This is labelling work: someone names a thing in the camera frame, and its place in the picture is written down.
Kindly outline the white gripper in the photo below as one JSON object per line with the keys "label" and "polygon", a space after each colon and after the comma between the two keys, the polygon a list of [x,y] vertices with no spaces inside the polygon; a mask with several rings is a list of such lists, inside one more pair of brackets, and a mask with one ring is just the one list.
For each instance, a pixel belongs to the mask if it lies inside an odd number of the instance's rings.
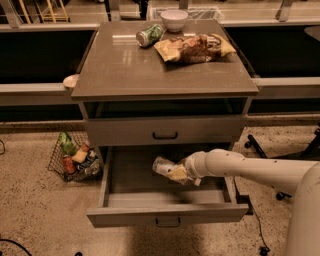
{"label": "white gripper", "polygon": [[[207,174],[206,156],[204,151],[200,151],[191,154],[184,160],[184,165],[192,177],[202,178]],[[177,165],[168,171],[167,177],[173,181],[180,181],[187,178],[187,172],[183,165]]]}

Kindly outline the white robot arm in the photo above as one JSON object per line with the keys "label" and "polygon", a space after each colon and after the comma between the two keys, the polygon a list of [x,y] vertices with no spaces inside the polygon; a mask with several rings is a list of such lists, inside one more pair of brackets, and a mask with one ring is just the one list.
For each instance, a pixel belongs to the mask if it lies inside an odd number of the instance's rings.
{"label": "white robot arm", "polygon": [[169,168],[173,179],[243,177],[294,197],[285,256],[320,256],[320,162],[246,158],[215,149],[195,152]]}

